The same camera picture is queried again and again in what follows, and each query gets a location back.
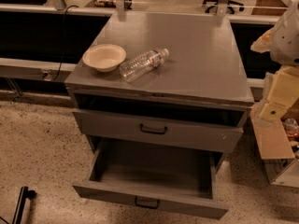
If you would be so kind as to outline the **black stand bottom left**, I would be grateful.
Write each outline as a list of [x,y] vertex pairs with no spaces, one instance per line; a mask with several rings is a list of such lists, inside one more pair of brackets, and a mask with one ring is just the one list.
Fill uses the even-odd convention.
[[36,197],[36,192],[27,186],[21,187],[18,202],[16,205],[12,224],[21,224],[22,214],[27,200],[32,201]]

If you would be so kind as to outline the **cardboard box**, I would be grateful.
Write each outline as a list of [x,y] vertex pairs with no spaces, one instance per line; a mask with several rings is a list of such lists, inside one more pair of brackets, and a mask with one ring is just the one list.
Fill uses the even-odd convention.
[[270,184],[299,188],[299,160],[292,151],[280,120],[262,125],[256,120],[258,105],[250,112],[259,153]]

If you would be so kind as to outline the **black office chair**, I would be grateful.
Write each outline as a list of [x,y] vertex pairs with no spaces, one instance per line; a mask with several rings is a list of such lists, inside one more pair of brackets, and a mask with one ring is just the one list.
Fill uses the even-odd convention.
[[238,7],[239,11],[245,9],[242,3],[234,0],[204,0],[202,6],[206,7],[205,13],[209,13],[213,8],[216,8],[217,12],[220,12],[222,8],[227,8],[231,14],[235,13],[235,7]]

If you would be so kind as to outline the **clear plastic water bottle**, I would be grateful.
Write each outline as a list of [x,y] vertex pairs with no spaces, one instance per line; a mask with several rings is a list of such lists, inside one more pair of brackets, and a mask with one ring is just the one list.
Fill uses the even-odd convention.
[[120,65],[121,77],[133,82],[148,72],[158,68],[169,56],[168,49],[151,49]]

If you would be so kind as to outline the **grey drawer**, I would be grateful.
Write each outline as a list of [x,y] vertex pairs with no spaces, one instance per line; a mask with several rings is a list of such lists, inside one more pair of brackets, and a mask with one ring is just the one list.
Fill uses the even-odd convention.
[[242,136],[242,128],[74,109],[82,133],[170,147],[187,147],[230,153]]
[[73,185],[82,198],[196,217],[222,218],[212,153],[117,139],[102,140],[87,177]]

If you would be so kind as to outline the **grey metal drawer cabinet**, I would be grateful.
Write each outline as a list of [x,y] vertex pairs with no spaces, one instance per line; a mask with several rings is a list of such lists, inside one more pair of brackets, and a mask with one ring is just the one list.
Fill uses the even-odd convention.
[[253,97],[229,20],[130,11],[111,16],[94,42],[119,45],[128,58],[170,54],[130,83],[79,63],[65,82],[76,108],[243,129]]

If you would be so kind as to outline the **cream plastic bowl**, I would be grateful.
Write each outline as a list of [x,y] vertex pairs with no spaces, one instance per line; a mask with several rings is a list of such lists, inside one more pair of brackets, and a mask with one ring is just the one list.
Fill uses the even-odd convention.
[[126,58],[123,48],[112,44],[101,44],[85,51],[82,61],[99,72],[115,70]]

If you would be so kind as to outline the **plastic bottle in box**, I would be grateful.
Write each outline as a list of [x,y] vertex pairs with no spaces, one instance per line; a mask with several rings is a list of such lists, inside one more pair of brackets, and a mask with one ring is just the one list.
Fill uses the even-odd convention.
[[283,127],[290,140],[295,140],[299,136],[299,124],[295,119],[285,119]]

